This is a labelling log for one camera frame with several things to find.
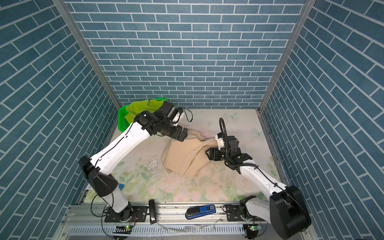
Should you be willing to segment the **beige drawstring shorts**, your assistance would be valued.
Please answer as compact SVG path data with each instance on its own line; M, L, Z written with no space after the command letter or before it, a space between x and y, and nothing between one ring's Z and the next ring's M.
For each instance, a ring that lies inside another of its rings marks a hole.
M214 138L206 139L200 132L188 130L187 138L171 140L162 155L163 166L187 178L195 177L209 162L206 151L218 147Z

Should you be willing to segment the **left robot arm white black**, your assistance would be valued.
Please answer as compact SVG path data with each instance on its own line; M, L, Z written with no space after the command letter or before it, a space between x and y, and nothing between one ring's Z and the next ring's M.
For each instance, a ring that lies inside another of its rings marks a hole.
M133 208L118 187L112 171L128 153L150 136L160 134L183 142L188 135L188 129L179 126L183 117L184 109L165 101L154 113L145 110L137 114L128 129L99 153L79 160L85 179L97 195L121 216L122 221L131 217Z

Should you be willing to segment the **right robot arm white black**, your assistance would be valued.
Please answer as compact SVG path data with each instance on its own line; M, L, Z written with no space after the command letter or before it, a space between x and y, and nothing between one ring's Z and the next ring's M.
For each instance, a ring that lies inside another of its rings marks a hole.
M267 203L256 196L241 200L240 210L244 219L260 217L268 221L284 240L305 231L312 224L299 188L287 186L262 170L250 155L242 153L239 141L234 136L219 133L215 139L218 147L206 150L209 160L223 161L228 168L258 187L269 199Z

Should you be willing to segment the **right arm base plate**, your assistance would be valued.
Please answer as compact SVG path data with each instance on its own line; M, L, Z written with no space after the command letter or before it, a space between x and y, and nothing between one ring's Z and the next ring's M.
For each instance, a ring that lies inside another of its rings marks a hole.
M248 212L243 207L241 207L239 205L226 204L226 205L222 206L222 209L223 209L224 213L226 214L228 222L264 221L264 219L249 215Z

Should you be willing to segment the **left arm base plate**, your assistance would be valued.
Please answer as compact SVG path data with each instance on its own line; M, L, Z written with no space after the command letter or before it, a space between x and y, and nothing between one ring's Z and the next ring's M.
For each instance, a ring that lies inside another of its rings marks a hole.
M105 212L106 223L123 223L123 222L136 222L144 223L147 218L147 206L133 206L129 210L123 210L121 213L116 213L112 207L107 207Z

